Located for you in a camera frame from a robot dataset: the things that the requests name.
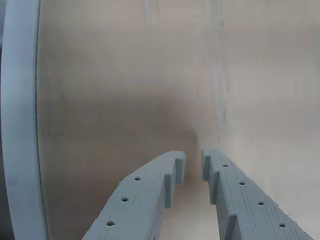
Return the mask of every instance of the beige wall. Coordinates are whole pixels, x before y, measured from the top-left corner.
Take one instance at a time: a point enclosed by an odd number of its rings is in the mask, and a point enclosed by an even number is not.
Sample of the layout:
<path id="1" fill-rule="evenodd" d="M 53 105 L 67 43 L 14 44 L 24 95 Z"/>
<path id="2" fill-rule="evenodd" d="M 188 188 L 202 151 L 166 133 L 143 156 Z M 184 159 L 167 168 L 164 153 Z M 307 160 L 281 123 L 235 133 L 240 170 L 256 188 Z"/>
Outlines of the beige wall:
<path id="1" fill-rule="evenodd" d="M 161 239 L 218 239 L 200 149 L 220 146 L 315 239 L 316 0 L 42 0 L 39 156 L 50 239 L 81 239 L 118 182 L 187 153 Z"/>

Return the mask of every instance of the gray plastic arm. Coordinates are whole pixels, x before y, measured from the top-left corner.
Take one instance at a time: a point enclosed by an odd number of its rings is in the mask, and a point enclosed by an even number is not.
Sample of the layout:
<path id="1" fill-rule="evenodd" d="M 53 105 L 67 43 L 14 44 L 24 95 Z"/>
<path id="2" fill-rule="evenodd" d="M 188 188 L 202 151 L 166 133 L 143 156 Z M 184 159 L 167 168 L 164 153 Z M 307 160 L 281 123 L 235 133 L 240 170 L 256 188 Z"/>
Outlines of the gray plastic arm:
<path id="1" fill-rule="evenodd" d="M 221 240 L 312 240 L 219 151 L 202 151 L 202 177 L 216 205 Z"/>
<path id="2" fill-rule="evenodd" d="M 120 182 L 82 240 L 157 240 L 164 208 L 182 184 L 186 156 L 162 154 Z"/>

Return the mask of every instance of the small hole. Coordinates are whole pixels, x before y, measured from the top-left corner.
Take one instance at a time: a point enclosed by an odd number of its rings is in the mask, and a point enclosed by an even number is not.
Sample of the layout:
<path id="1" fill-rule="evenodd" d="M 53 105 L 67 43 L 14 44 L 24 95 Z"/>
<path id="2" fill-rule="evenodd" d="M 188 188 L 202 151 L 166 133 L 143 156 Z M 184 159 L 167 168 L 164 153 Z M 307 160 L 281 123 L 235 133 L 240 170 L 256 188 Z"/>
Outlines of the small hole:
<path id="1" fill-rule="evenodd" d="M 110 220 L 106 223 L 109 227 L 115 225 L 114 221 Z"/>

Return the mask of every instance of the gray 3d-printed part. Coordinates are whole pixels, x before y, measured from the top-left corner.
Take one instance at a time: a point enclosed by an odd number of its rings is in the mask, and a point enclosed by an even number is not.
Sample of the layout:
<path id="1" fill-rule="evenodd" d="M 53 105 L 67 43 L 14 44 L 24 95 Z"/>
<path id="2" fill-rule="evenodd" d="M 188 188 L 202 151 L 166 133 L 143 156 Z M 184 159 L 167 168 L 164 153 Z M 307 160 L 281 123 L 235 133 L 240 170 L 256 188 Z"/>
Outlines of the gray 3d-printed part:
<path id="1" fill-rule="evenodd" d="M 216 205 L 221 240 L 312 240 L 218 150 L 202 151 L 202 177 Z"/>
<path id="2" fill-rule="evenodd" d="M 1 140 L 15 240 L 46 240 L 36 120 L 40 0 L 8 0 L 1 55 Z"/>
<path id="3" fill-rule="evenodd" d="M 120 182 L 82 240 L 156 240 L 164 208 L 182 184 L 185 153 L 164 153 Z"/>

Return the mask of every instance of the wooden surface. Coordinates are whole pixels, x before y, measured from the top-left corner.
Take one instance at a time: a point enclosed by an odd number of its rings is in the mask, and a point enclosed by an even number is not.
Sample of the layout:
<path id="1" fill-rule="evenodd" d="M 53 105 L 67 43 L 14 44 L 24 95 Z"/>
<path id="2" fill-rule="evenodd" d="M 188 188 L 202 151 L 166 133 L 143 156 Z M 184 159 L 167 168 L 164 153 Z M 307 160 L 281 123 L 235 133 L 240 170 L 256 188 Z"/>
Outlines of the wooden surface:
<path id="1" fill-rule="evenodd" d="M 205 146 L 220 146 L 319 239 L 319 9 L 42 0 L 37 113 L 51 239 L 81 239 L 121 179 L 173 149 L 189 161 L 160 236 L 218 239 Z"/>

